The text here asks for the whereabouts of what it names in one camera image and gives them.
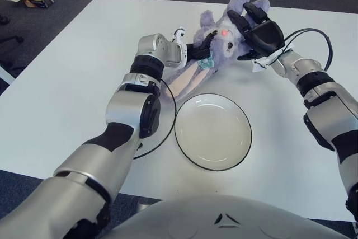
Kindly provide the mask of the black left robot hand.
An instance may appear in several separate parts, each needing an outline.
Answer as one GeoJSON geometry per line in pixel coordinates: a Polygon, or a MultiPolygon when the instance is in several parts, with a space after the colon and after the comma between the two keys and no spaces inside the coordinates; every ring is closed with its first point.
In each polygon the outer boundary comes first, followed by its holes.
{"type": "Polygon", "coordinates": [[[186,44],[187,47],[187,61],[191,60],[202,60],[210,57],[210,44],[217,34],[217,31],[209,33],[204,41],[198,46],[194,47],[193,44],[186,44]]]}

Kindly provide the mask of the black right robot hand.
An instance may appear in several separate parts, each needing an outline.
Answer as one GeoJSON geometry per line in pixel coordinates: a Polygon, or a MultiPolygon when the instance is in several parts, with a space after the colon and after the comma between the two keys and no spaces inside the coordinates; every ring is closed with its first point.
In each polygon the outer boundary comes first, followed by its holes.
{"type": "Polygon", "coordinates": [[[240,55],[241,61],[268,57],[285,45],[284,36],[278,24],[269,19],[267,13],[252,2],[243,4],[247,17],[229,10],[227,15],[249,46],[248,53],[240,55]]]}

